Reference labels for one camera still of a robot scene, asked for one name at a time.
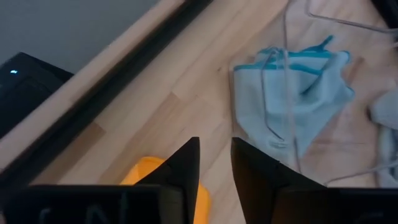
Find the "light blue cloth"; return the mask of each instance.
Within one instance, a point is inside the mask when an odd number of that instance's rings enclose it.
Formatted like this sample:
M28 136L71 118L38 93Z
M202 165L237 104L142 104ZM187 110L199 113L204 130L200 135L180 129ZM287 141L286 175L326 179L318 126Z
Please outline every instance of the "light blue cloth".
M290 110L300 156L332 116L354 97L353 90L341 77L350 54L325 50L331 40L332 36L321 45L287 52L288 82L293 101ZM272 52L276 54L268 59ZM287 159L292 148L288 143L291 128L287 119L283 53L284 49L264 49L257 54L255 63L234 67L237 122L251 144L281 161Z
M398 161L398 88L388 91L369 106L371 119L380 124L379 164ZM380 187L398 188L398 167L379 170L377 179Z

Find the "towel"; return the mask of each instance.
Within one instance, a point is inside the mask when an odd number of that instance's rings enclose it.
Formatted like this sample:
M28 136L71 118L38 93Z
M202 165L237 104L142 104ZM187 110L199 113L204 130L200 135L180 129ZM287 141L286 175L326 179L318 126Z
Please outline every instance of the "towel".
M380 124L379 159L381 165L398 161L398 88L388 91L370 107L371 119ZM398 187L398 167L379 170L377 181L380 187Z
M325 50L332 39L299 52L264 49L254 63L234 67L235 115L249 143L275 159L288 161L293 149L287 117L291 113L298 153L303 156L332 116L353 99L354 91L341 77L350 54Z

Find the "orange object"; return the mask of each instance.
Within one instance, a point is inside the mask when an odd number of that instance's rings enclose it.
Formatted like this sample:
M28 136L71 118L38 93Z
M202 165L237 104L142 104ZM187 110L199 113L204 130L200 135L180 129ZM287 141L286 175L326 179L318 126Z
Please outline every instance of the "orange object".
M121 182L121 185L134 185L146 175L156 170L163 162L164 159L156 157L143 157L138 163L130 170L126 178ZM210 194L202 184L199 183L197 204L195 208L194 224L207 224L210 214Z

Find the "black frame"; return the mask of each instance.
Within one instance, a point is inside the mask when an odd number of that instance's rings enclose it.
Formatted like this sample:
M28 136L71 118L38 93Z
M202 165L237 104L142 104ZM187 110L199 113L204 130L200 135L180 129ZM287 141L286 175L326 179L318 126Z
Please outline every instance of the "black frame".
M398 28L398 1L371 0L390 29Z
M4 217L8 224L193 223L199 166L193 137L134 186L30 186L8 201Z
M0 173L0 210L29 185L212 0L185 2L109 71L73 108Z

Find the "black device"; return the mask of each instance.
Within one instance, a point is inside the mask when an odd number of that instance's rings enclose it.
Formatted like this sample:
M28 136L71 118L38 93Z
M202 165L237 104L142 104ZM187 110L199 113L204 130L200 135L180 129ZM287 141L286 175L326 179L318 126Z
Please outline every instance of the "black device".
M329 189L239 138L231 159L248 224L398 223L397 189ZM191 138L136 185L29 187L11 197L4 215L7 224L191 224L199 161L199 139Z
M7 224L193 223L199 161L199 138L191 138L135 185L33 186L8 201L4 216Z
M398 28L398 0L371 0L390 29Z
M0 66L0 138L57 91L71 73L18 53Z

